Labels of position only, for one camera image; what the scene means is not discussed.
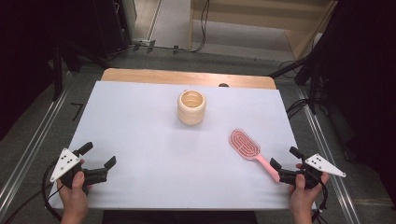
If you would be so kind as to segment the person's right hand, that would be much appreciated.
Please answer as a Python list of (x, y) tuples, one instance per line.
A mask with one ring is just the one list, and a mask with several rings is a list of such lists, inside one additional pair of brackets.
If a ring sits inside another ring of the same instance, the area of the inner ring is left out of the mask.
[(311, 217), (312, 205), (322, 191), (320, 184), (312, 189), (305, 188), (305, 178), (297, 175), (295, 185), (290, 186), (290, 211), (294, 216)]

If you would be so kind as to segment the aluminium floor rail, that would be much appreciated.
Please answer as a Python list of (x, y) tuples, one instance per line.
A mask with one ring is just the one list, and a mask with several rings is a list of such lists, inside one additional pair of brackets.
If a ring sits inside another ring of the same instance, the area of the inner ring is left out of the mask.
[[(302, 113), (306, 126), (305, 128), (296, 129), (311, 135), (310, 138), (303, 137), (301, 133), (297, 136), (297, 144), (299, 148), (302, 148), (306, 152), (318, 153), (324, 159), (328, 160), (333, 165), (336, 165), (332, 149), (330, 148), (319, 124), (318, 117), (313, 114), (309, 107), (309, 99), (306, 91), (300, 86), (296, 86), (295, 89), (298, 99), (301, 102), (306, 100), (305, 104), (300, 103), (299, 105), (300, 112)], [(332, 195), (331, 199), (336, 201), (340, 206), (346, 224), (362, 224), (343, 177), (331, 175), (328, 192)]]
[(43, 92), (0, 141), (0, 221), (6, 216), (76, 76), (76, 72), (64, 75), (64, 89), (55, 101)]

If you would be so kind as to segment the pink hairbrush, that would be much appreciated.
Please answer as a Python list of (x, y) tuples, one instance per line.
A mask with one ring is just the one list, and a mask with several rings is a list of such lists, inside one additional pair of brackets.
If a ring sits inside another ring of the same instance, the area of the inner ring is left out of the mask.
[(261, 154), (260, 145), (241, 129), (235, 129), (230, 135), (230, 145), (244, 159), (258, 161), (265, 171), (276, 183), (279, 182), (278, 172), (270, 165), (270, 162)]

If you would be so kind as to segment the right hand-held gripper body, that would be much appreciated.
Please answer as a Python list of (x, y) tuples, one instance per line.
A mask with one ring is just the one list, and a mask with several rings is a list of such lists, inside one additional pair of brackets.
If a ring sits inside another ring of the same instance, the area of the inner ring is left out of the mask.
[(295, 184), (295, 179), (298, 174), (301, 174), (305, 178), (306, 189), (312, 189), (319, 184), (322, 173), (330, 175), (337, 175), (346, 177), (347, 174), (329, 161), (325, 160), (319, 154), (313, 154), (312, 156), (298, 156), (298, 159), (302, 160), (302, 167), (297, 171), (285, 170), (283, 168), (278, 169), (279, 181), (286, 184)]

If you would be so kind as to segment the white table cover board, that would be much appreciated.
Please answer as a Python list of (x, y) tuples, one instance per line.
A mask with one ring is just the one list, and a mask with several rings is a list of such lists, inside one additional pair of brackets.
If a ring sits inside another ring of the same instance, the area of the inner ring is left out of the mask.
[(205, 117), (187, 126), (177, 117), (185, 85), (99, 81), (70, 148), (91, 142), (88, 169), (110, 158), (107, 181), (90, 189), (97, 209), (286, 209), (288, 187), (276, 183), (257, 161), (243, 159), (230, 145), (241, 129), (265, 159), (294, 169), (295, 139), (277, 90), (199, 87)]

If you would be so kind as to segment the dark curtain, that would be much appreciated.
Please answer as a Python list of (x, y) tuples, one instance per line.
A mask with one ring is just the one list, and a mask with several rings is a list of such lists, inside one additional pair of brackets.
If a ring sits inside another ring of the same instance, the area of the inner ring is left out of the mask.
[(88, 0), (0, 0), (0, 140), (54, 84), (53, 44)]
[(396, 0), (338, 0), (320, 53), (346, 150), (396, 204)]

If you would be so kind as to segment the light wooden frame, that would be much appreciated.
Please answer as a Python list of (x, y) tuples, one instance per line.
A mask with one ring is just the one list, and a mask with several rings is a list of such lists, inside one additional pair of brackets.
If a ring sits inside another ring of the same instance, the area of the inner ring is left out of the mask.
[(303, 58), (324, 32), (337, 0), (190, 0), (189, 46), (208, 23), (206, 51), (268, 59)]

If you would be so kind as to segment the person's left hand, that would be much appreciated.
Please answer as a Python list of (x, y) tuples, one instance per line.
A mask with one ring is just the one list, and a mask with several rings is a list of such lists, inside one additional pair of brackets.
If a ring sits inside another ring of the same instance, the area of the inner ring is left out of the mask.
[(88, 197), (82, 187), (85, 181), (84, 174), (79, 171), (72, 181), (72, 188), (62, 187), (62, 182), (57, 181), (58, 190), (64, 205), (64, 219), (67, 217), (83, 219), (88, 214)]

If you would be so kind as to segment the black metal stand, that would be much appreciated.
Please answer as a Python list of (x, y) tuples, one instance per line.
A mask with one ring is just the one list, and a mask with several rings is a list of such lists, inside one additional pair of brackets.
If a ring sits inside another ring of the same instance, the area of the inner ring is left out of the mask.
[(312, 49), (310, 53), (300, 60), (291, 61), (290, 64), (279, 68), (269, 75), (271, 78), (277, 78), (287, 74), (294, 69), (299, 68), (295, 76), (294, 83), (297, 86), (304, 85), (310, 81), (308, 96), (303, 100), (298, 100), (287, 109), (287, 114), (290, 118), (296, 113), (296, 108), (301, 108), (307, 105), (313, 115), (317, 114), (316, 105), (323, 105), (323, 100), (317, 97), (318, 89), (320, 88), (320, 66), (318, 64), (319, 49)]

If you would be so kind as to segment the black cabinet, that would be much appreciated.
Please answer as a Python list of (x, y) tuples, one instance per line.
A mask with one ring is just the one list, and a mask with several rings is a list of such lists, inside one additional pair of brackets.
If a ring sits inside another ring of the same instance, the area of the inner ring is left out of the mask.
[(130, 33), (123, 0), (92, 0), (99, 27), (99, 55), (107, 57), (127, 49)]

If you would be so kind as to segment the cream ribbed cup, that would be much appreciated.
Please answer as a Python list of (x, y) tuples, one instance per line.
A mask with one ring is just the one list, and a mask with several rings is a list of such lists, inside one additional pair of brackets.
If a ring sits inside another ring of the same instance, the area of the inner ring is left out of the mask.
[(204, 119), (205, 108), (206, 98), (199, 91), (185, 90), (177, 99), (177, 117), (189, 126)]

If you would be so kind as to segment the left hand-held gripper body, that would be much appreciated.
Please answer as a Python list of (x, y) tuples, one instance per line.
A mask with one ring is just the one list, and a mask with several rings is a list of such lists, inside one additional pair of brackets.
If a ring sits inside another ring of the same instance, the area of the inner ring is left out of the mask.
[(60, 180), (67, 187), (71, 187), (77, 172), (82, 172), (85, 176), (86, 186), (106, 182), (108, 170), (106, 167), (99, 169), (83, 169), (80, 162), (80, 155), (84, 155), (88, 149), (77, 149), (70, 151), (64, 148), (56, 162), (50, 181)]

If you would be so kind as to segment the black tripod stand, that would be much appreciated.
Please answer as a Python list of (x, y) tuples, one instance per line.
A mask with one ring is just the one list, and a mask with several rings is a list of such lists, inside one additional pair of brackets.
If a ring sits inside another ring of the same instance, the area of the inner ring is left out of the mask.
[(94, 55), (89, 50), (83, 48), (78, 43), (69, 39), (58, 39), (53, 44), (53, 71), (54, 71), (54, 93), (52, 100), (60, 98), (64, 90), (62, 61), (71, 71), (79, 72), (81, 63), (78, 54), (82, 54), (92, 62), (98, 64), (104, 69), (109, 68), (109, 64)]

